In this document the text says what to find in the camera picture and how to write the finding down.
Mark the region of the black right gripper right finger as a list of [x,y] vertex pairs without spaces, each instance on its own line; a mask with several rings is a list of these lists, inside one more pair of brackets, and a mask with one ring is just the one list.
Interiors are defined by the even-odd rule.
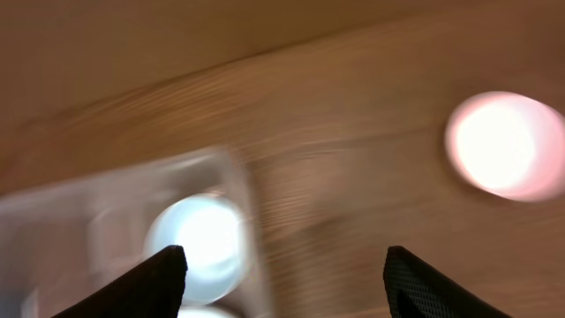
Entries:
[[509,318],[402,246],[388,248],[383,281],[392,318]]

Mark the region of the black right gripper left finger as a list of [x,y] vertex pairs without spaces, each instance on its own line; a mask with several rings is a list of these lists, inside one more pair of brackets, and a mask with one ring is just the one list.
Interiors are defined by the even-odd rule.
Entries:
[[167,246],[55,318],[177,318],[187,265],[181,246]]

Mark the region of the light blue bowl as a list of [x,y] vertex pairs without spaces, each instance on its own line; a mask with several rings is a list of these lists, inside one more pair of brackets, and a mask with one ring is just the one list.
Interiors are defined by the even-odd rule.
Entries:
[[237,288],[248,269],[246,220],[234,203],[222,197],[197,194],[161,212],[149,228],[144,256],[170,245],[181,246],[185,253],[185,306],[221,299]]

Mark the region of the clear plastic storage bin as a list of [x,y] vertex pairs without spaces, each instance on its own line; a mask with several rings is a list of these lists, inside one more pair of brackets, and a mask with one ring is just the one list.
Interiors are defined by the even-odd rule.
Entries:
[[153,221],[197,194],[225,198],[246,220],[250,251],[241,283],[217,301],[236,317],[275,310],[245,168],[224,147],[110,170],[1,199],[1,314],[51,317],[133,269]]

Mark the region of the pink bowl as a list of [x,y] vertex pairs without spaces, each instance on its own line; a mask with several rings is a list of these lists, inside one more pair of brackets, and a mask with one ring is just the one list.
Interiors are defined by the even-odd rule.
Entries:
[[479,190],[522,202],[564,192],[564,116],[542,102],[474,95],[450,114],[444,144],[453,169]]

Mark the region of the light blue plate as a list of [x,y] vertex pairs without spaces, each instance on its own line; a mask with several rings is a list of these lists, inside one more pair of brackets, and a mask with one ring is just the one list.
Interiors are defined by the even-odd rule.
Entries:
[[177,318],[237,318],[234,314],[218,307],[181,307]]

